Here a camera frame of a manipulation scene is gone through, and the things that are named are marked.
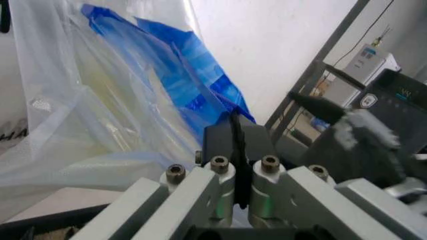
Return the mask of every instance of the gray metal bar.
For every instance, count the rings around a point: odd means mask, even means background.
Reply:
[[[323,62],[317,62],[314,66],[313,74],[308,77],[307,84],[301,90],[301,94],[308,95],[312,89],[316,86],[317,80],[322,76],[325,71],[325,64]],[[288,124],[292,121],[295,114],[300,109],[300,106],[297,104],[293,104],[289,111],[284,116],[283,120],[279,123],[276,129],[271,133],[271,141],[275,145],[279,138],[282,136],[285,129],[288,127]]]
[[[183,239],[191,226],[208,222],[219,197],[218,176],[195,167],[132,239]]]
[[[340,38],[343,36],[343,34],[346,32],[346,30],[349,28],[349,26],[353,23],[353,21],[356,19],[356,17],[360,14],[360,12],[364,9],[364,7],[368,4],[369,0],[358,0],[353,8],[348,12],[347,16],[342,20],[342,22],[339,24],[339,26],[335,29],[333,34],[329,37],[329,39],[326,41],[326,43],[323,45],[323,47],[319,50],[317,55],[314,57],[314,59],[311,61],[310,65],[308,65],[307,69],[304,71],[304,73],[299,77],[298,81],[296,81],[295,85],[292,87],[292,92],[300,92],[301,88],[307,84],[307,78],[312,75],[314,71],[314,66],[316,65],[316,62],[320,61],[322,62],[325,57],[328,55],[328,53],[331,51],[331,49],[335,46],[335,44],[340,40]],[[289,97],[285,97],[283,101],[279,104],[277,109],[273,112],[273,114],[270,116],[268,121],[265,123],[265,127],[267,129],[271,129],[275,122],[278,120],[278,118],[283,114],[285,109],[288,107],[289,103],[291,103],[291,99]],[[290,117],[288,122],[285,122],[284,125],[288,125],[291,119]]]
[[[141,178],[72,239],[130,239],[167,197],[166,187]]]
[[[427,239],[427,220],[364,178],[335,189],[402,239]]]
[[[265,190],[272,198],[276,216],[291,226],[318,225],[336,239],[399,239],[304,166],[289,170],[275,186]]]

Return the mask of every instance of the blue plastic bag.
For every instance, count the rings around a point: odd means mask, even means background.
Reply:
[[[147,79],[141,60],[153,67],[199,142],[204,128],[224,113],[237,111],[255,122],[242,93],[192,31],[139,18],[135,26],[108,8],[89,4],[81,12],[141,79]]]

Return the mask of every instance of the sticker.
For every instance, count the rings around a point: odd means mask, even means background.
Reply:
[[[374,94],[368,93],[362,98],[362,100],[360,100],[360,106],[363,109],[368,109],[372,107],[377,102],[377,100],[378,100],[377,96],[375,96]]]

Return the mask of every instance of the white device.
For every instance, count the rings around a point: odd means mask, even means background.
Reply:
[[[399,71],[401,67],[389,52],[365,44],[343,71],[365,86],[370,84],[384,69]],[[360,92],[346,82],[335,79],[323,95],[324,98],[342,106],[349,104]]]

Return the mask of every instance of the black clamp jaw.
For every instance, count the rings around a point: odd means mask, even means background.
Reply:
[[[236,169],[234,203],[245,209],[250,199],[253,164],[266,155],[276,156],[276,150],[264,126],[232,112],[204,129],[203,149],[196,155],[201,158],[202,167],[216,156],[229,159]]]

